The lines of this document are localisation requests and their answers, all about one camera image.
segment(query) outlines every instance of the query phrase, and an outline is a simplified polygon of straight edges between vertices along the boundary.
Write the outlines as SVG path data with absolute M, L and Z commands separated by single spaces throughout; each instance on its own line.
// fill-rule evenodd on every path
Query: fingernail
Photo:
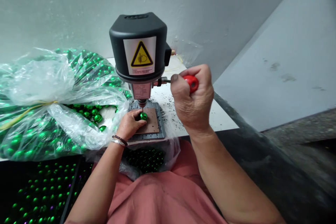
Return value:
M 172 77 L 170 78 L 170 82 L 173 83 L 174 81 L 177 81 L 179 77 L 177 76 L 177 74 L 173 74 Z

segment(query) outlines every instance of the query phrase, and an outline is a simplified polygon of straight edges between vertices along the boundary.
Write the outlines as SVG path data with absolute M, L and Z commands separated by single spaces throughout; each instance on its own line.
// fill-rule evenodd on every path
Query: white wall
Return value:
M 153 11 L 168 26 L 168 42 L 177 36 L 203 47 L 194 64 L 208 63 L 215 80 L 280 1 L 0 0 L 0 62 L 32 47 L 82 46 L 111 57 L 108 30 L 118 15 Z
M 336 0 L 283 0 L 215 82 L 259 131 L 336 106 Z

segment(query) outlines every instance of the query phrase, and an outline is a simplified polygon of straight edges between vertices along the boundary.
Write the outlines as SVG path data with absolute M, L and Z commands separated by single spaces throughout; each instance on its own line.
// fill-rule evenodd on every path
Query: woman's left hand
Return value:
M 124 117 L 121 119 L 116 135 L 125 141 L 128 141 L 139 128 L 147 123 L 145 120 L 135 120 L 141 112 L 141 109 L 132 110 L 124 115 Z

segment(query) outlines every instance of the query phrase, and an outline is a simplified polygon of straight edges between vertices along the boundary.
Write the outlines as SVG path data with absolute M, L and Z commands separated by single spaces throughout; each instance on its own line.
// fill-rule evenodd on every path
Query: white table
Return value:
M 107 59 L 113 66 L 116 65 L 114 58 Z M 169 66 L 166 67 L 163 76 L 170 79 L 173 74 L 179 74 L 186 67 L 182 64 L 182 61 L 178 56 L 172 56 L 170 58 Z M 161 87 L 154 87 L 151 92 L 150 100 L 159 103 L 163 110 L 163 117 L 166 118 L 165 129 L 170 128 L 172 132 L 167 132 L 167 137 L 175 136 L 182 137 L 188 135 L 187 131 L 183 127 L 181 121 L 178 119 L 174 98 L 170 91 L 170 84 L 164 84 Z M 221 106 L 213 100 L 210 110 L 210 125 L 214 131 L 223 131 L 239 128 L 236 123 L 228 116 L 228 114 L 221 108 Z

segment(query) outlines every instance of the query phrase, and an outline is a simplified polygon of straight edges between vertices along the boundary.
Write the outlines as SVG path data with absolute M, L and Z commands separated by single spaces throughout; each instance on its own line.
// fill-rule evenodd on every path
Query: hand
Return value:
M 139 128 L 146 125 L 147 122 L 145 120 L 135 120 L 140 112 L 142 112 L 141 109 L 132 110 L 124 115 L 124 117 L 121 119 L 119 128 L 116 133 L 118 137 L 124 139 L 125 141 L 128 141 Z
M 193 75 L 198 79 L 198 89 L 192 94 L 188 83 L 182 78 L 185 75 Z M 214 98 L 209 66 L 204 64 L 191 67 L 179 75 L 174 74 L 170 80 L 176 114 L 188 133 L 207 131 L 210 128 L 209 114 Z

